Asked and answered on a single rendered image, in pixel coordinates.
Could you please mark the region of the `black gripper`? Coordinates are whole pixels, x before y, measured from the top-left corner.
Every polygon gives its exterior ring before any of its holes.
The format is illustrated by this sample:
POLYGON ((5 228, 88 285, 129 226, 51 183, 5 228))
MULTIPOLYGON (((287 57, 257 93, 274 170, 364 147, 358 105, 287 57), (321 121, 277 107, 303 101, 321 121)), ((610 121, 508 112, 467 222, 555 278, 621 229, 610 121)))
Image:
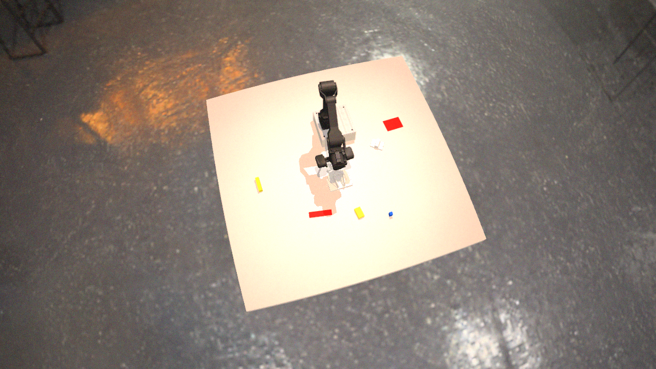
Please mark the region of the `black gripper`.
MULTIPOLYGON (((350 147, 350 146, 346 147, 345 150, 346 151, 342 152, 344 159, 346 159, 346 160, 353 159, 354 158, 354 152, 352 150, 352 147, 350 147)), ((330 162, 330 157, 331 157, 331 153, 329 153, 329 154, 330 154, 329 157, 325 157, 325 156, 323 156, 323 154, 315 156, 315 161, 318 165, 318 168, 327 167, 326 162, 330 162)))

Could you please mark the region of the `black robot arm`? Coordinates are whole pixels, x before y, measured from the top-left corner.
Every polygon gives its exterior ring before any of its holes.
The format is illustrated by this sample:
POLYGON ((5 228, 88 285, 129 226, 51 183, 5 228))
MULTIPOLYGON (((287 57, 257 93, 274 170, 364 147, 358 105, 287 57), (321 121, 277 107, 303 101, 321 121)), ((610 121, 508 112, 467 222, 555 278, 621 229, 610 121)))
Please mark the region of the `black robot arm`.
POLYGON ((326 144, 331 153, 330 162, 333 170, 341 170, 347 165, 343 157, 346 147, 346 139, 338 128, 337 117, 337 83, 334 81, 321 81, 318 84, 319 96, 323 99, 323 108, 318 113, 319 123, 322 130, 330 129, 327 133, 326 144), (343 146, 341 146, 343 144, 343 146))

